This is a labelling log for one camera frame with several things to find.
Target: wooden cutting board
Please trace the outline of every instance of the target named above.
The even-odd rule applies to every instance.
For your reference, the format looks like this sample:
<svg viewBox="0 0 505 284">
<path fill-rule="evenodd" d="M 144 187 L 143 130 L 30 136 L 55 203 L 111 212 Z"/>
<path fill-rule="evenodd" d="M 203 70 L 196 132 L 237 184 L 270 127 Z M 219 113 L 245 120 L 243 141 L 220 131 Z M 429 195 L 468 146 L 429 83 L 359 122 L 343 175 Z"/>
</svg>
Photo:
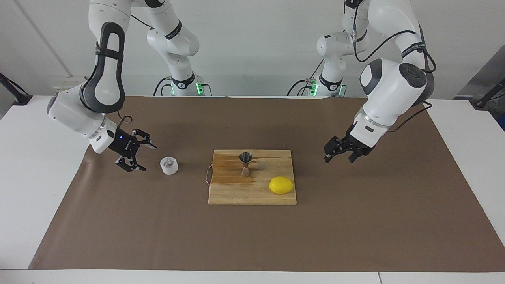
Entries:
<svg viewBox="0 0 505 284">
<path fill-rule="evenodd" d="M 243 177 L 238 156 L 252 154 L 251 176 Z M 295 205 L 295 188 L 289 193 L 273 193 L 268 184 L 276 176 L 294 182 L 291 150 L 214 150 L 210 205 Z"/>
</svg>

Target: white container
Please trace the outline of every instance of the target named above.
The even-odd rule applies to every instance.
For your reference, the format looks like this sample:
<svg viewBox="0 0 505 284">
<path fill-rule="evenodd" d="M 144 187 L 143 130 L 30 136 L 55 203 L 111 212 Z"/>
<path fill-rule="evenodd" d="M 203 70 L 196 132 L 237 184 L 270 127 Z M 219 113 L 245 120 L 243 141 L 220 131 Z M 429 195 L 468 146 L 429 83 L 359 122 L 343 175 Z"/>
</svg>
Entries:
<svg viewBox="0 0 505 284">
<path fill-rule="evenodd" d="M 174 157 L 165 157 L 160 161 L 161 170 L 164 174 L 172 175 L 177 172 L 179 165 Z"/>
</svg>

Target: black clamp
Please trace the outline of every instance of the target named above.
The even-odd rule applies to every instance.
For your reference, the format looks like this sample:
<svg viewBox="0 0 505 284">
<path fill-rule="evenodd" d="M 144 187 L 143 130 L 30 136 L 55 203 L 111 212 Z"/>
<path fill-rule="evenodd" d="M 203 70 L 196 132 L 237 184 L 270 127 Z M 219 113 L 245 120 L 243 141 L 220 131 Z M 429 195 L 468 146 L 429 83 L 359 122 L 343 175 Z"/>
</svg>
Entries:
<svg viewBox="0 0 505 284">
<path fill-rule="evenodd" d="M 177 27 L 175 27 L 175 29 L 171 31 L 169 34 L 165 35 L 165 38 L 171 40 L 175 38 L 175 36 L 178 35 L 181 32 L 181 30 L 182 30 L 182 22 L 179 20 L 179 24 L 177 25 Z"/>
<path fill-rule="evenodd" d="M 191 85 L 191 83 L 193 83 L 194 81 L 194 73 L 191 75 L 191 77 L 189 77 L 188 79 L 184 80 L 184 81 L 178 81 L 174 78 L 172 78 L 172 86 L 173 85 L 176 85 L 177 88 L 181 89 L 181 90 L 185 90 L 188 88 L 189 85 Z"/>
<path fill-rule="evenodd" d="M 138 141 L 135 136 L 140 136 L 143 138 L 143 140 Z M 120 155 L 115 164 L 120 166 L 125 171 L 146 171 L 146 168 L 139 165 L 137 163 L 137 159 L 135 158 L 135 155 L 137 155 L 138 149 L 141 145 L 146 145 L 152 150 L 156 149 L 156 146 L 154 146 L 150 140 L 149 133 L 146 133 L 140 129 L 134 129 L 132 131 L 132 134 L 129 135 L 124 130 L 118 128 L 116 130 L 116 133 L 114 133 L 114 141 L 109 146 L 109 149 Z"/>
<path fill-rule="evenodd" d="M 424 41 L 420 41 L 420 42 L 417 42 L 413 45 L 411 45 L 409 48 L 407 48 L 406 50 L 404 50 L 402 53 L 401 53 L 401 58 L 405 58 L 405 56 L 409 55 L 411 52 L 413 51 L 417 51 L 419 53 L 423 53 L 427 50 L 427 47 L 426 47 L 426 43 Z"/>
<path fill-rule="evenodd" d="M 351 125 L 351 127 L 349 127 L 343 139 L 333 137 L 324 146 L 324 153 L 326 154 L 324 160 L 326 163 L 329 163 L 333 157 L 346 152 L 352 152 L 349 156 L 349 161 L 354 163 L 357 158 L 361 156 L 368 156 L 372 152 L 374 147 L 366 146 L 350 134 L 354 127 L 355 125 Z"/>
<path fill-rule="evenodd" d="M 328 80 L 325 80 L 323 78 L 323 73 L 321 73 L 321 75 L 319 75 L 319 81 L 328 89 L 328 91 L 336 91 L 338 89 L 338 87 L 342 84 L 342 80 L 340 80 L 339 82 L 336 82 L 336 83 L 332 83 Z"/>
<path fill-rule="evenodd" d="M 122 53 L 110 49 L 101 48 L 100 46 L 96 47 L 95 54 L 98 56 L 105 56 L 112 59 L 116 59 L 121 62 L 124 59 L 124 55 Z"/>
</svg>

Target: metal jigger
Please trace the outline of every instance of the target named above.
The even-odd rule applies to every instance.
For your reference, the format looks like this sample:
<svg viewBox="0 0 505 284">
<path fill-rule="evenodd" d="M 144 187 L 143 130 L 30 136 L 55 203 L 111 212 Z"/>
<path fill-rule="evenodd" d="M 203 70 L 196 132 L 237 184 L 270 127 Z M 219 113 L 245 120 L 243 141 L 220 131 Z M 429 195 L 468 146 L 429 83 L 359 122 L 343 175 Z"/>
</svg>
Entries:
<svg viewBox="0 0 505 284">
<path fill-rule="evenodd" d="M 253 156 L 249 152 L 244 152 L 238 156 L 244 168 L 242 169 L 242 176 L 250 176 L 251 170 L 249 170 L 249 163 L 253 160 Z"/>
</svg>

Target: black mount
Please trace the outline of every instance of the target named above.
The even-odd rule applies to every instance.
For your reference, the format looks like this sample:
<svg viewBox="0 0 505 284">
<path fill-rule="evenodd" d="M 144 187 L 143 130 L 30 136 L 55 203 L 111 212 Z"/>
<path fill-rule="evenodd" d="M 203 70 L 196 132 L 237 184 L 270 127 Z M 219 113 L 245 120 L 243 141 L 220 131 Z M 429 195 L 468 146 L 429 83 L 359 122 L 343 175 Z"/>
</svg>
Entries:
<svg viewBox="0 0 505 284">
<path fill-rule="evenodd" d="M 351 9 L 356 9 L 364 0 L 345 0 L 345 5 Z"/>
<path fill-rule="evenodd" d="M 324 153 L 326 156 L 324 160 L 329 163 L 333 157 L 346 153 L 352 152 L 349 156 L 349 161 L 354 163 L 354 161 L 361 156 L 368 156 L 374 147 L 368 147 L 365 144 L 354 138 L 350 132 L 354 129 L 355 125 L 351 125 L 345 134 L 343 139 L 333 137 L 325 146 Z"/>
<path fill-rule="evenodd" d="M 136 135 L 142 137 L 143 140 L 138 141 L 137 137 L 135 137 Z M 140 145 L 146 145 L 152 150 L 156 149 L 156 146 L 151 143 L 149 133 L 146 133 L 140 129 L 134 129 L 132 131 L 132 134 L 129 135 L 126 131 L 118 128 L 114 136 L 114 142 L 110 144 L 109 149 L 120 155 L 116 160 L 116 165 L 120 166 L 125 171 L 146 171 L 146 168 L 137 164 L 137 159 L 135 158 Z"/>
<path fill-rule="evenodd" d="M 12 86 L 11 81 L 2 73 L 0 73 L 0 84 L 2 84 L 16 98 L 16 101 L 12 103 L 13 106 L 25 106 L 33 97 L 27 93 L 20 93 L 14 86 Z"/>
<path fill-rule="evenodd" d="M 326 80 L 323 77 L 323 73 L 321 73 L 321 75 L 319 75 L 319 81 L 321 82 L 321 84 L 323 84 L 328 89 L 328 91 L 336 91 L 338 89 L 338 87 L 340 87 L 340 85 L 342 85 L 343 79 L 336 82 L 336 83 L 333 83 L 333 82 Z"/>
<path fill-rule="evenodd" d="M 172 86 L 173 85 L 176 85 L 178 89 L 187 89 L 189 85 L 191 85 L 191 83 L 193 83 L 195 79 L 195 75 L 194 73 L 191 75 L 191 77 L 189 77 L 188 79 L 184 80 L 184 81 L 179 81 L 179 80 L 176 80 L 174 78 L 172 78 Z"/>
<path fill-rule="evenodd" d="M 498 85 L 496 85 L 491 91 L 489 91 L 483 98 L 479 100 L 470 100 L 470 103 L 474 109 L 478 111 L 486 110 L 485 107 L 487 102 L 490 101 L 496 94 L 498 94 L 502 89 L 505 88 L 505 79 L 503 79 Z"/>
</svg>

